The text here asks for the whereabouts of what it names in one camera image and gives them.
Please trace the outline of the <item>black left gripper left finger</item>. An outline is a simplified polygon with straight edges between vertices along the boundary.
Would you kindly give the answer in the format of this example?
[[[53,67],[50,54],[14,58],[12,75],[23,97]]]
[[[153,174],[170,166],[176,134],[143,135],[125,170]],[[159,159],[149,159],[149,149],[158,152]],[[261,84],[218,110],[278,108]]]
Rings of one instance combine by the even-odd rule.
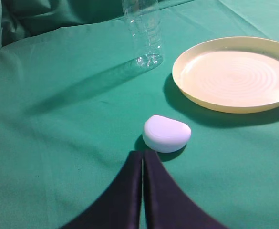
[[[63,229],[137,229],[142,198],[143,153],[131,151],[108,188]]]

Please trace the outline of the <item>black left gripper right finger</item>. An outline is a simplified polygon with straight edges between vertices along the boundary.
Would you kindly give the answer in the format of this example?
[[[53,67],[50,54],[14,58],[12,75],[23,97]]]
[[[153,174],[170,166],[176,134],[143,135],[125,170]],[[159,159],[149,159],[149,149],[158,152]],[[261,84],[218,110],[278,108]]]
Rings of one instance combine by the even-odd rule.
[[[157,152],[144,152],[144,204],[148,229],[226,229],[177,185]]]

